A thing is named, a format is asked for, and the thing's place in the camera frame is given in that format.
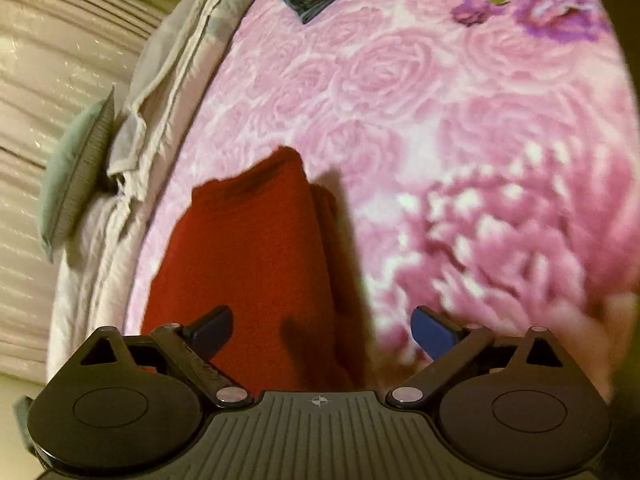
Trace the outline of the red knitted patterned sweater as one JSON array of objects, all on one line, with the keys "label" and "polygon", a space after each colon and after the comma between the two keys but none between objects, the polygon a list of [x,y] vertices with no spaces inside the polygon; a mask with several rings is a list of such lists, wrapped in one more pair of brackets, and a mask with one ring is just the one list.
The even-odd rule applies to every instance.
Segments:
[{"label": "red knitted patterned sweater", "polygon": [[366,329],[333,195],[279,148],[194,188],[152,281],[142,330],[233,315],[213,364],[252,393],[352,391],[367,382]]}]

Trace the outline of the beige folded quilt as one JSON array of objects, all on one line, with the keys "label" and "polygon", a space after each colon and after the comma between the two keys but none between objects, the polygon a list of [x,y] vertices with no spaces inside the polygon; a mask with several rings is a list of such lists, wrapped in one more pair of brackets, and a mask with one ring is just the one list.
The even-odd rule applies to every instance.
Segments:
[{"label": "beige folded quilt", "polygon": [[99,326],[124,328],[143,240],[209,81],[254,0],[181,0],[146,42],[96,193],[63,246],[46,377]]}]

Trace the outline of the green cushion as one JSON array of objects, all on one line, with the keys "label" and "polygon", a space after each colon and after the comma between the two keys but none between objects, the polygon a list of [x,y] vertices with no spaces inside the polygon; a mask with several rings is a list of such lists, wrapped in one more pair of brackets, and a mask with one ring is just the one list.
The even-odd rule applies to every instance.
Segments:
[{"label": "green cushion", "polygon": [[48,261],[70,238],[91,197],[111,143],[114,93],[86,107],[66,127],[47,162],[36,227]]}]

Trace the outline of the pink rose print bedsheet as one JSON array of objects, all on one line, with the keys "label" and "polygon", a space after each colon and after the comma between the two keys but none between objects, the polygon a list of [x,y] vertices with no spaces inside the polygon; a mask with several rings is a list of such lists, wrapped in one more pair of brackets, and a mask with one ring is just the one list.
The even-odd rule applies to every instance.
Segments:
[{"label": "pink rose print bedsheet", "polygon": [[378,378],[413,370],[418,304],[544,325],[602,396],[638,316],[639,125],[600,0],[255,0],[155,209],[125,327],[185,321],[193,194],[281,145],[340,202]]}]

